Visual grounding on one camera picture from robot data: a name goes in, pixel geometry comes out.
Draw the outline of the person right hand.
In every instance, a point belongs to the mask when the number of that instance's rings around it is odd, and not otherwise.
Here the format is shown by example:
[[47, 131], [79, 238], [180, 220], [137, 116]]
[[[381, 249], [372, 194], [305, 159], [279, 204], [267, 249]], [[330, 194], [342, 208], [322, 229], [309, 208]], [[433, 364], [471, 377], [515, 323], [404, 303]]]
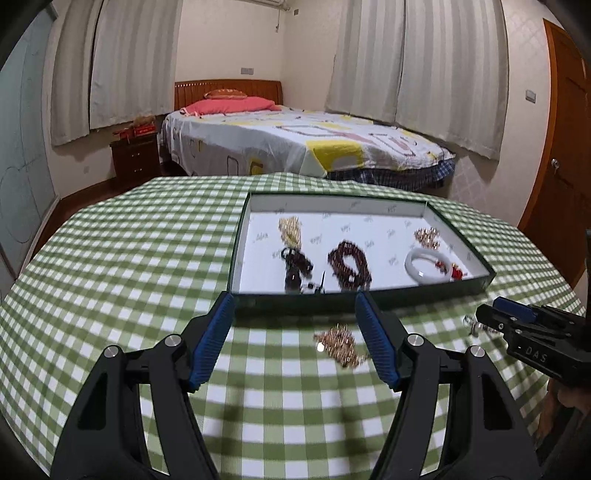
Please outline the person right hand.
[[542, 402], [542, 411], [534, 438], [541, 442], [551, 432], [561, 407], [575, 408], [585, 419], [590, 412], [590, 393], [583, 389], [570, 388], [555, 379], [550, 379], [547, 394]]

